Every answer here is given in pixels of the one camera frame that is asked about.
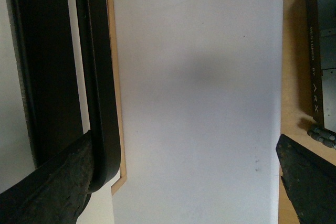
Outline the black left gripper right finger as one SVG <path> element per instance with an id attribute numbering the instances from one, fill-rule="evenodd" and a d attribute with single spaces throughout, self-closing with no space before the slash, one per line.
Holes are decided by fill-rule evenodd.
<path id="1" fill-rule="evenodd" d="M 300 223 L 335 223 L 335 165 L 282 134 L 281 181 Z"/>

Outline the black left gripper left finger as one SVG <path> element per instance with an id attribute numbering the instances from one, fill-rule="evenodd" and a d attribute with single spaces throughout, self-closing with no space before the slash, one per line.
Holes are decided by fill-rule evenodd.
<path id="1" fill-rule="evenodd" d="M 76 223 L 93 177 L 91 133 L 1 193 L 1 223 Z"/>

